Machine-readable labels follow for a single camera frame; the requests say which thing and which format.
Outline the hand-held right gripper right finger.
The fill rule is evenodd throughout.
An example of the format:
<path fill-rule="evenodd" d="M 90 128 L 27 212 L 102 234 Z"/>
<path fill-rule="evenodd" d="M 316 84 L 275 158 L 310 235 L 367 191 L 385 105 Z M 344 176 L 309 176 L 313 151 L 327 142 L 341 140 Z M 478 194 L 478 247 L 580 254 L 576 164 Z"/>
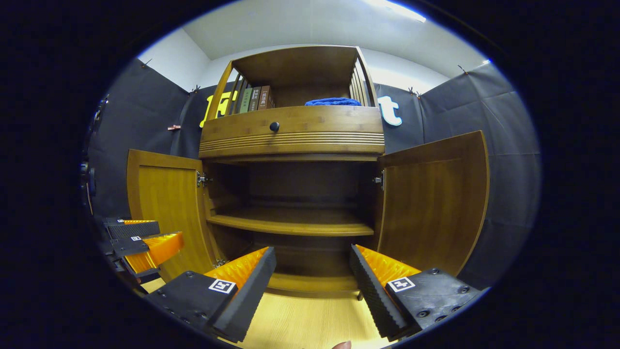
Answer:
<path fill-rule="evenodd" d="M 379 335 L 391 342 L 429 331 L 482 296 L 440 268 L 421 271 L 358 244 L 349 264 Z"/>

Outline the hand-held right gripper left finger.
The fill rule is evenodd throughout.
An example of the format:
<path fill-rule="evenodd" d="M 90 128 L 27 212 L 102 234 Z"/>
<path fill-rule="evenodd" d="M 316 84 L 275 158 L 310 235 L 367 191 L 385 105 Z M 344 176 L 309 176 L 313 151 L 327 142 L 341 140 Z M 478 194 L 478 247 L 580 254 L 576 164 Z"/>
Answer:
<path fill-rule="evenodd" d="M 186 271 L 145 300 L 186 328 L 243 342 L 276 264 L 275 248 L 261 248 L 205 274 Z"/>

